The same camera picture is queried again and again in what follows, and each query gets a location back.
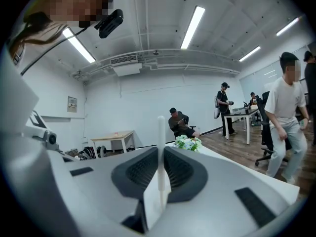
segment white t-shirt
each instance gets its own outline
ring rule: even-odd
[[[305,96],[299,82],[288,85],[282,77],[272,85],[265,110],[276,116],[281,125],[296,121],[295,110],[306,106]]]

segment sneaker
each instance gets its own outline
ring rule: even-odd
[[[293,176],[291,176],[291,178],[290,179],[287,179],[285,176],[283,176],[283,173],[281,174],[281,176],[286,180],[286,182],[288,183],[288,184],[292,184],[292,185],[295,185],[295,179],[293,178]]]

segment ceiling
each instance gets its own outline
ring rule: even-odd
[[[197,5],[205,14],[188,50],[180,50]],[[80,70],[81,79],[89,81],[112,74],[111,57],[126,53],[137,54],[143,64],[177,64],[171,66],[177,69],[198,65],[236,74],[242,69],[242,56],[302,15],[290,0],[114,0],[110,13],[118,8],[124,22],[108,38],[99,38],[93,27],[78,36],[97,62],[89,64],[68,41],[50,51],[48,58],[59,61],[68,74]]]

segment cable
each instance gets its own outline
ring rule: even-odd
[[[25,67],[25,69],[21,72],[21,76],[23,76],[27,70],[30,69],[31,66],[33,66],[40,58],[42,58],[45,54],[47,54],[50,50],[54,49],[56,46],[58,46],[59,44],[61,44],[62,42],[65,42],[66,40],[69,40],[73,37],[78,36],[80,33],[84,32],[85,30],[87,30],[88,27],[82,29],[81,31],[79,31],[78,33],[76,33],[75,35],[72,35],[68,38],[62,39],[61,41],[57,42],[56,44],[54,44],[53,46],[51,46],[49,49],[47,49],[44,53],[42,53],[41,55],[39,55],[37,58],[34,59],[34,61],[32,61],[29,65],[27,65]]]

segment white post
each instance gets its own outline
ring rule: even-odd
[[[158,117],[158,190],[160,191],[161,212],[164,209],[163,192],[164,192],[164,166],[163,166],[163,150],[166,145],[165,135],[165,118]]]

